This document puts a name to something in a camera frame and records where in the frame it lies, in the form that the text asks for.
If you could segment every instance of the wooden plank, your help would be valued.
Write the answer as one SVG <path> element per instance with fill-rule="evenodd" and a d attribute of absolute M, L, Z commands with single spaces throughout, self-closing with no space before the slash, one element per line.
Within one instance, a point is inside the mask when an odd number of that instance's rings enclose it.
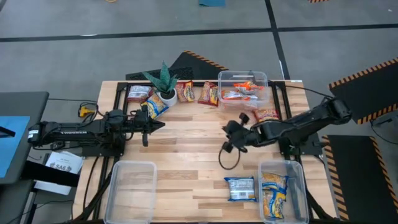
<path fill-rule="evenodd" d="M 286 81 L 287 85 L 303 87 L 302 83 Z M 117 82 L 103 82 L 99 93 L 98 105 L 102 113 L 113 108 L 114 93 Z M 194 88 L 195 99 L 200 96 L 201 88 Z M 279 103 L 283 119 L 286 118 L 280 90 Z M 308 110 L 304 90 L 287 89 L 290 110 L 293 115 Z M 138 109 L 138 103 L 128 104 L 128 110 Z M 270 96 L 269 104 L 264 108 L 274 109 Z M 197 102 L 177 103 L 166 111 L 159 121 L 166 122 L 160 130 L 152 133 L 149 147 L 142 146 L 142 136 L 135 134 L 127 142 L 124 156 L 121 160 L 152 161 L 157 166 L 156 206 L 153 222 L 261 222 L 259 204 L 256 202 L 229 202 L 229 189 L 224 177 L 254 176 L 257 178 L 257 165 L 260 161 L 283 160 L 278 144 L 266 147 L 248 147 L 248 153 L 241 154 L 241 161 L 234 170 L 223 170 L 218 164 L 218 152 L 226 141 L 221 129 L 229 120 L 238 120 L 240 111 L 225 113 L 214 106 L 202 105 Z M 250 121 L 256 122 L 253 114 L 247 111 Z M 221 160 L 225 166 L 231 166 L 238 158 L 237 150 L 231 154 L 223 152 Z M 102 159 L 94 169 L 87 194 L 87 203 L 94 196 L 98 186 Z M 313 156 L 302 156 L 304 173 L 308 189 L 317 202 L 330 215 L 335 216 L 334 205 L 326 179 L 323 164 Z M 77 187 L 73 212 L 75 216 L 81 213 L 83 196 L 88 175 L 94 158 L 87 158 L 81 170 Z M 137 183 L 122 182 L 122 194 L 118 197 L 118 215 L 129 218 L 131 215 L 142 215 L 142 204 L 149 192 L 135 192 L 132 186 Z M 104 217 L 108 191 L 105 192 L 100 218 Z"/>

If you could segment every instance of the black and orange striped tape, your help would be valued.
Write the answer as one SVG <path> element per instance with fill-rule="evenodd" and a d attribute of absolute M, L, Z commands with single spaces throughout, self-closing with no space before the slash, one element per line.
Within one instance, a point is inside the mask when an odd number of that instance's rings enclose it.
<path fill-rule="evenodd" d="M 394 189 L 392 188 L 392 183 L 391 183 L 390 177 L 388 176 L 386 163 L 384 162 L 384 160 L 383 160 L 383 158 L 381 156 L 380 149 L 379 149 L 379 146 L 377 145 L 376 139 L 374 137 L 372 137 L 372 136 L 370 136 L 370 139 L 373 142 L 374 150 L 375 150 L 375 152 L 377 154 L 377 158 L 379 159 L 379 163 L 380 163 L 381 169 L 383 171 L 387 187 L 390 190 L 390 194 L 391 194 L 391 197 L 392 197 L 392 202 L 396 206 L 397 213 L 398 213 L 398 199 L 397 199 L 396 194 L 394 193 Z"/>
<path fill-rule="evenodd" d="M 328 144 L 327 146 L 324 147 L 324 149 L 325 149 L 325 155 L 330 174 L 331 184 L 336 199 L 338 214 L 341 220 L 347 221 L 349 220 L 347 207 L 344 201 L 343 191 L 341 190 L 340 180 L 337 174 L 337 168 L 335 164 L 335 158 L 333 157 L 333 151 L 331 150 L 330 147 L 330 141 L 328 136 L 322 136 L 322 139 L 324 142 Z"/>
<path fill-rule="evenodd" d="M 310 3 L 318 3 L 318 2 L 325 2 L 329 0 L 308 0 Z"/>
<path fill-rule="evenodd" d="M 385 67 L 387 67 L 389 65 L 392 65 L 392 64 L 395 64 L 395 63 L 398 63 L 398 57 L 394 58 L 392 60 L 388 60 L 386 62 L 380 63 L 379 65 L 375 65 L 373 67 L 367 68 L 367 69 L 365 69 L 363 71 L 357 72 L 357 73 L 355 73 L 353 75 L 350 75 L 348 77 L 342 78 L 341 80 L 338 80 L 336 82 L 333 82 L 333 83 L 329 84 L 329 89 L 332 89 L 332 88 L 334 88 L 336 86 L 339 86 L 339 85 L 344 85 L 345 83 L 348 83 L 351 80 L 354 80 L 356 78 L 360 78 L 362 76 L 365 76 L 367 74 L 370 74 L 372 72 L 375 72 L 375 71 L 377 71 L 379 69 L 385 68 Z M 379 111 L 375 111 L 375 112 L 373 112 L 373 113 L 371 113 L 371 114 L 369 114 L 369 115 L 367 115 L 367 116 L 365 116 L 365 117 L 363 117 L 361 119 L 358 119 L 357 123 L 358 124 L 366 123 L 366 122 L 368 122 L 370 120 L 373 120 L 373 119 L 376 119 L 376 118 L 380 117 L 381 115 L 384 115 L 384 114 L 386 114 L 388 112 L 391 112 L 391 111 L 395 111 L 397 109 L 398 109 L 398 104 L 394 103 L 393 105 L 387 106 L 387 107 L 385 107 L 385 108 L 383 108 L 383 109 L 381 109 Z"/>
<path fill-rule="evenodd" d="M 190 51 L 190 50 L 184 50 L 184 52 L 187 53 L 187 54 L 190 54 L 190 55 L 192 55 L 192 56 L 194 56 L 194 57 L 196 57 L 196 58 L 199 58 L 200 60 L 202 60 L 202 61 L 204 61 L 204 62 L 206 62 L 206 63 L 209 63 L 210 65 L 213 65 L 213 66 L 215 66 L 215 67 L 217 67 L 217 68 L 219 68 L 219 69 L 221 69 L 221 70 L 229 70 L 228 68 L 226 68 L 226 67 L 224 67 L 224 66 L 222 66 L 222 65 L 219 65 L 219 64 L 215 63 L 215 62 L 212 61 L 212 60 L 208 60 L 207 58 L 202 57 L 201 55 L 195 54 L 195 53 L 193 53 L 193 52 Z"/>

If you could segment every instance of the white paper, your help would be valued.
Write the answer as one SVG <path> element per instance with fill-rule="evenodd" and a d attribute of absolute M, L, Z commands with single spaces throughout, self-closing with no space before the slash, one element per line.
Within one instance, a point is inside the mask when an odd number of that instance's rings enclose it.
<path fill-rule="evenodd" d="M 51 152 L 51 155 L 45 165 L 54 169 L 77 174 L 83 165 L 83 158 L 65 151 Z M 40 190 L 46 190 L 49 192 L 55 192 L 62 195 L 68 195 L 71 189 L 71 187 L 69 186 L 44 181 L 37 181 L 35 184 L 35 188 Z"/>

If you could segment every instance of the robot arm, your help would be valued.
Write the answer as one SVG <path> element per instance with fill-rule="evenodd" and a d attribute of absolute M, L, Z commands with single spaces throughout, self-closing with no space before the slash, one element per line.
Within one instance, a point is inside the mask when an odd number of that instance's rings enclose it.
<path fill-rule="evenodd" d="M 121 110 L 112 110 L 102 119 L 87 123 L 41 122 L 29 128 L 28 142 L 43 146 L 56 141 L 73 141 L 82 147 L 102 147 L 109 150 L 124 147 L 126 133 L 142 133 L 142 144 L 148 146 L 147 135 L 165 124 L 148 115 L 147 106 L 137 110 L 131 119 Z"/>
<path fill-rule="evenodd" d="M 228 142 L 223 149 L 231 152 L 233 147 L 247 152 L 245 146 L 261 147 L 275 143 L 280 138 L 287 138 L 291 145 L 297 146 L 305 141 L 309 135 L 319 131 L 329 124 L 345 124 L 351 119 L 351 111 L 336 98 L 327 99 L 312 110 L 294 116 L 285 121 L 268 120 L 253 125 L 250 129 L 243 127 L 249 121 L 245 114 L 241 114 L 242 122 L 229 121 L 223 127 Z"/>

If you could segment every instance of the clear plastic bin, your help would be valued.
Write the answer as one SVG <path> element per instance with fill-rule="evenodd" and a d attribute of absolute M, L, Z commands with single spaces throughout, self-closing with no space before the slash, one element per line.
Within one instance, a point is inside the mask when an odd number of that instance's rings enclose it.
<path fill-rule="evenodd" d="M 262 172 L 287 175 L 286 202 L 283 204 L 283 219 L 264 216 L 262 200 Z M 303 167 L 296 161 L 264 161 L 259 163 L 259 198 L 260 217 L 266 224 L 291 223 L 304 224 L 309 222 L 307 194 L 305 193 Z"/>
<path fill-rule="evenodd" d="M 149 224 L 156 199 L 156 165 L 119 161 L 113 167 L 105 224 Z"/>
<path fill-rule="evenodd" d="M 252 81 L 257 86 L 263 86 L 254 96 L 257 100 L 224 100 L 221 96 L 223 90 L 236 91 L 235 83 L 245 83 Z M 236 72 L 222 71 L 218 74 L 218 100 L 220 108 L 224 111 L 254 110 L 264 106 L 269 101 L 268 79 L 264 72 Z"/>

